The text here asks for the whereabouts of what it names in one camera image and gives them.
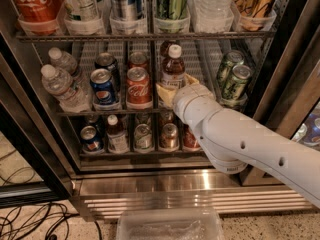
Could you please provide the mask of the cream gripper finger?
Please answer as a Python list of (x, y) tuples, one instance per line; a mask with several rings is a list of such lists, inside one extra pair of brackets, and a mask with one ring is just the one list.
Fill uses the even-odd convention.
[(171, 108), (173, 106), (174, 97), (176, 96), (178, 90), (176, 88), (165, 88), (159, 83), (156, 84), (156, 90), (164, 105), (168, 108)]
[(184, 74), (184, 82), (186, 85), (199, 84), (199, 80), (187, 73)]

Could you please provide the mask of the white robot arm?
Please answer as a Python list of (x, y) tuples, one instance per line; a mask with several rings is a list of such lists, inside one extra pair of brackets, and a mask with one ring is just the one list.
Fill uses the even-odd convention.
[(211, 164), (226, 174), (256, 167), (320, 207), (320, 154), (252, 118), (221, 106), (191, 76), (180, 88), (156, 85), (158, 96), (191, 131)]

